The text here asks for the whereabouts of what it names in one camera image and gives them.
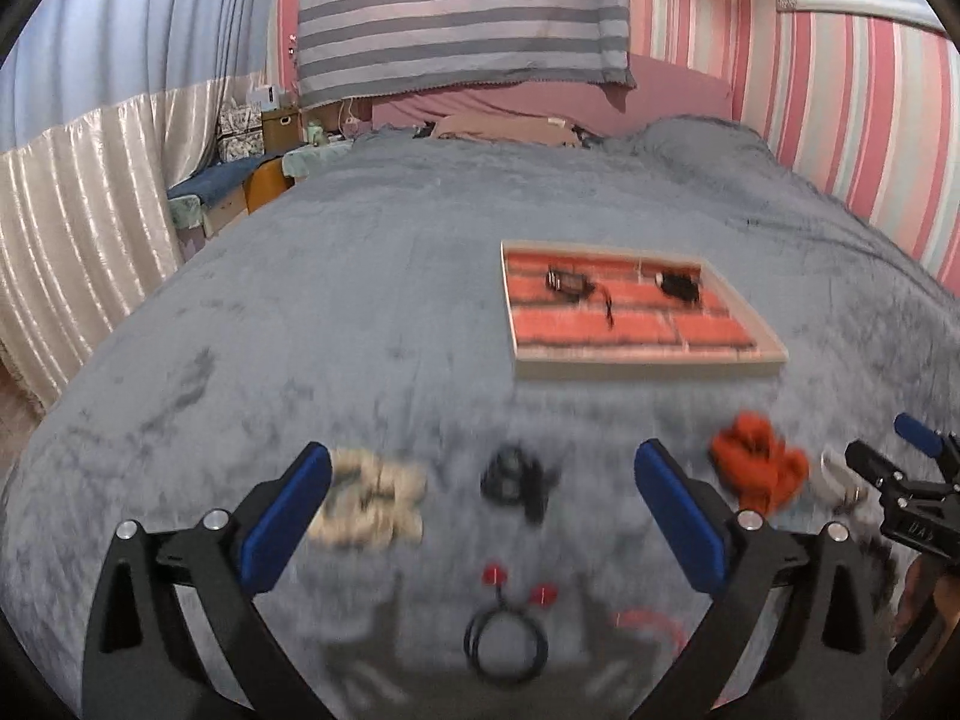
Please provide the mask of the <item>person's right hand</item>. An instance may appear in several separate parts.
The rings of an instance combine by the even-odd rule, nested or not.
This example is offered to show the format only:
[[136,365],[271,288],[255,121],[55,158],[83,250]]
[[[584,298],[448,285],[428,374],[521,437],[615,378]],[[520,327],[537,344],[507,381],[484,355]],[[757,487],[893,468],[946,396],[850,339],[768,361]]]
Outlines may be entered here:
[[903,580],[903,592],[898,600],[893,620],[893,635],[896,639],[900,639],[907,633],[911,624],[928,603],[932,603],[934,609],[939,610],[935,589],[937,580],[939,580],[939,569],[929,556],[918,556],[911,563]]

